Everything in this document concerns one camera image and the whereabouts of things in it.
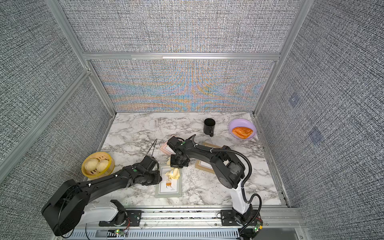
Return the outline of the yellow cleaning cloth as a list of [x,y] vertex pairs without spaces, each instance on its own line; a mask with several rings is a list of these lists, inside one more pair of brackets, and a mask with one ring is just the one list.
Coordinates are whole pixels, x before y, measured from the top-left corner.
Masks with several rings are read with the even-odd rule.
[[181,172],[180,172],[181,169],[179,168],[173,168],[171,167],[171,169],[166,172],[166,176],[169,178],[169,179],[172,179],[172,180],[178,180],[181,176]]

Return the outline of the grey-green picture frame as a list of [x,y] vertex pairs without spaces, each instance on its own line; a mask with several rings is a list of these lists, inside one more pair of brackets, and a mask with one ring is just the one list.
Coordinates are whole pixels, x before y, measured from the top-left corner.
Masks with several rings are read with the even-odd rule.
[[179,198],[183,195],[182,192],[182,176],[172,179],[167,176],[167,172],[172,168],[166,164],[160,164],[160,174],[162,181],[156,185],[155,197],[156,198]]

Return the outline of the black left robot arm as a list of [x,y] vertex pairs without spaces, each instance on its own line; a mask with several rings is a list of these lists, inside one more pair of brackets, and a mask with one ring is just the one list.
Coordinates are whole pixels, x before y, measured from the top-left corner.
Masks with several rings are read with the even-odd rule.
[[88,203],[133,185],[157,185],[162,181],[155,158],[145,156],[140,163],[123,167],[116,173],[92,181],[64,182],[44,205],[41,213],[55,236],[64,236],[80,222]]

